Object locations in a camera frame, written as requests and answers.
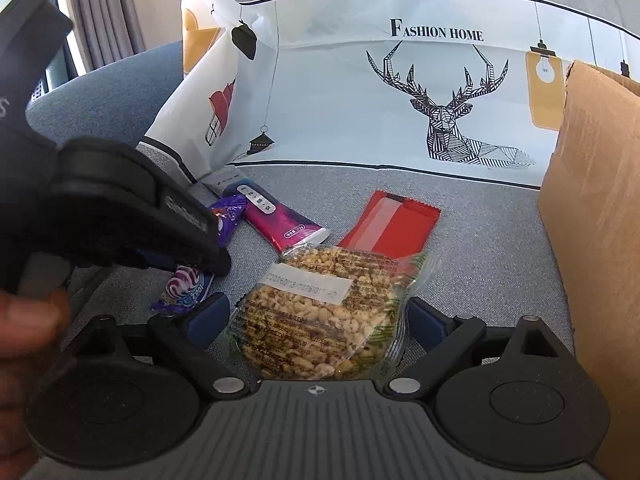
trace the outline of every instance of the clear plastic wrapper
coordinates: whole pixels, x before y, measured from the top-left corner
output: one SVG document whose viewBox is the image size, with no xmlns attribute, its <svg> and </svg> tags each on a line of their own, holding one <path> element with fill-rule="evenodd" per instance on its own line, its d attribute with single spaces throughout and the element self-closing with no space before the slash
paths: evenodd
<svg viewBox="0 0 640 480">
<path fill-rule="evenodd" d="M 402 357 L 405 300 L 437 264 L 429 253 L 292 248 L 243 298 L 228 341 L 267 378 L 380 378 Z"/>
</svg>

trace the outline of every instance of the deer head illustration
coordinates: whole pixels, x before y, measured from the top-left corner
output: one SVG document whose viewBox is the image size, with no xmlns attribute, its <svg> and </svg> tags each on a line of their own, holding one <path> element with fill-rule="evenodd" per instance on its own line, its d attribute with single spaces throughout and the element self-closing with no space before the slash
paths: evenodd
<svg viewBox="0 0 640 480">
<path fill-rule="evenodd" d="M 481 78 L 479 88 L 475 88 L 473 80 L 465 67 L 465 89 L 460 87 L 457 94 L 453 91 L 451 101 L 443 106 L 436 104 L 429 97 L 426 87 L 423 88 L 420 84 L 415 83 L 413 65 L 411 65 L 406 76 L 406 83 L 401 81 L 399 73 L 394 73 L 391 58 L 398 50 L 400 43 L 402 41 L 385 56 L 382 70 L 376 66 L 369 52 L 367 52 L 367 58 L 371 67 L 383 82 L 405 94 L 411 95 L 410 103 L 412 106 L 429 118 L 426 141 L 431 158 L 449 162 L 463 162 L 465 164 L 482 164 L 496 168 L 526 168 L 535 164 L 529 155 L 518 148 L 497 146 L 482 142 L 482 140 L 464 137 L 456 124 L 457 119 L 467 115 L 472 110 L 473 105 L 467 102 L 469 99 L 489 94 L 498 89 L 507 75 L 509 60 L 504 64 L 500 77 L 496 79 L 494 66 L 474 45 L 473 48 L 486 65 L 485 78 Z"/>
</svg>

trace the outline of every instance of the label sticker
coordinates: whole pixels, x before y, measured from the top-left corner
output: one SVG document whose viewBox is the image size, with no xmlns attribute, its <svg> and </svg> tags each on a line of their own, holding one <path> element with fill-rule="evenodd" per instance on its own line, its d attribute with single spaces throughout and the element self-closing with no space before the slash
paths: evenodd
<svg viewBox="0 0 640 480">
<path fill-rule="evenodd" d="M 271 202 L 269 202 L 265 197 L 263 197 L 255 189 L 252 189 L 246 184 L 242 184 L 242 186 L 238 186 L 238 191 L 242 193 L 245 197 L 247 197 L 251 201 L 251 203 L 255 205 L 265 215 L 270 215 L 271 213 L 275 213 L 276 206 L 274 206 Z"/>
<path fill-rule="evenodd" d="M 317 274 L 287 264 L 271 264 L 259 283 L 312 300 L 340 305 L 347 297 L 353 280 Z"/>
<path fill-rule="evenodd" d="M 286 233 L 284 233 L 284 237 L 289 239 L 292 236 L 297 235 L 300 231 L 304 231 L 304 230 L 305 230 L 304 224 L 297 225 L 291 231 L 287 231 Z"/>
</svg>

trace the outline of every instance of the curtain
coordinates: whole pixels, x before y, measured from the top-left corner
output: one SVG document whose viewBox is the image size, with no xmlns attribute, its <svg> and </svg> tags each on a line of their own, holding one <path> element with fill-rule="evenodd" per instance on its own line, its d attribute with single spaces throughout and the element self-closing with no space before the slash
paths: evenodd
<svg viewBox="0 0 640 480">
<path fill-rule="evenodd" d="M 70 7 L 88 71 L 145 49 L 133 0 L 70 0 Z"/>
</svg>

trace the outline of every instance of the candy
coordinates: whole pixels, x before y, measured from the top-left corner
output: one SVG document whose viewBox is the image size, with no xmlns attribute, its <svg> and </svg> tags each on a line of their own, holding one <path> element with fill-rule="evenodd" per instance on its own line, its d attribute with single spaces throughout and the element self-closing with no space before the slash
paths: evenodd
<svg viewBox="0 0 640 480">
<path fill-rule="evenodd" d="M 439 217 L 434 206 L 378 190 L 338 245 L 402 258 L 422 250 Z"/>
<path fill-rule="evenodd" d="M 243 195 L 221 198 L 209 206 L 218 217 L 218 245 L 226 246 L 240 222 L 246 206 Z M 151 305 L 151 310 L 182 314 L 200 303 L 209 293 L 213 276 L 194 267 L 178 266 L 169 278 L 160 298 Z"/>
</svg>

